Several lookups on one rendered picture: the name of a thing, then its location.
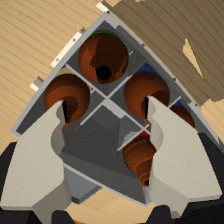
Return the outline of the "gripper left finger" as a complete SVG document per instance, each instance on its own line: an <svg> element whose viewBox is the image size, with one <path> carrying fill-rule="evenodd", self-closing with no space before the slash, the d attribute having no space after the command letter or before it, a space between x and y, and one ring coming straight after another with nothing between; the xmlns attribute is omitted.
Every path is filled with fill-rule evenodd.
<svg viewBox="0 0 224 224"><path fill-rule="evenodd" d="M51 224L51 214L71 204L58 157L67 122L67 104L60 100L0 155L0 224Z"/></svg>

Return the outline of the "grey plastic crate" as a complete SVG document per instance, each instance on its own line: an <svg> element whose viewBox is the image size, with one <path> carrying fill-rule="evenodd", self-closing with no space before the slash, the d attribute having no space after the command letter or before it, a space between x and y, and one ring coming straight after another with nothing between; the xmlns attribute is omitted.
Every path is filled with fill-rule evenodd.
<svg viewBox="0 0 224 224"><path fill-rule="evenodd" d="M98 30L114 32L123 41L129 53L126 72L119 80L108 84L91 82L82 74L78 65L80 47L93 32ZM147 207L153 203L149 198L149 187L144 187L139 182L137 174L128 169L123 159L122 148L143 130L150 135L151 125L129 111L121 89L121 86L145 63L149 64L161 78L167 80L164 79L170 91L168 108L180 100L193 117L195 129L199 133L205 133L224 153L223 142L185 92L148 51L105 11L54 67L10 131L20 137L46 112L45 90L65 65L92 88L86 113L80 119L70 122L67 129L62 131L65 147L60 152L60 158L64 166L123 198Z"/></svg>

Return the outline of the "grey shallow tray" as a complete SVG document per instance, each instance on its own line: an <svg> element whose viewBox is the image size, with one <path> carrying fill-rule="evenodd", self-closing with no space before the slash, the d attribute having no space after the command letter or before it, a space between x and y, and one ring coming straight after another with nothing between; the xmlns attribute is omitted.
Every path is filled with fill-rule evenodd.
<svg viewBox="0 0 224 224"><path fill-rule="evenodd" d="M80 205L102 189L101 186L86 180L66 167L65 170L71 187L72 203Z"/></svg>

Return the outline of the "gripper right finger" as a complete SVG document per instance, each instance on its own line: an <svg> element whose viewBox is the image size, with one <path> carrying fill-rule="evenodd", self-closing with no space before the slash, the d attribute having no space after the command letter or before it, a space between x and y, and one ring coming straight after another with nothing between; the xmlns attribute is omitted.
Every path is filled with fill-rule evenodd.
<svg viewBox="0 0 224 224"><path fill-rule="evenodd" d="M153 156L149 198L171 218L224 224L224 153L205 134L152 96L145 97Z"/></svg>

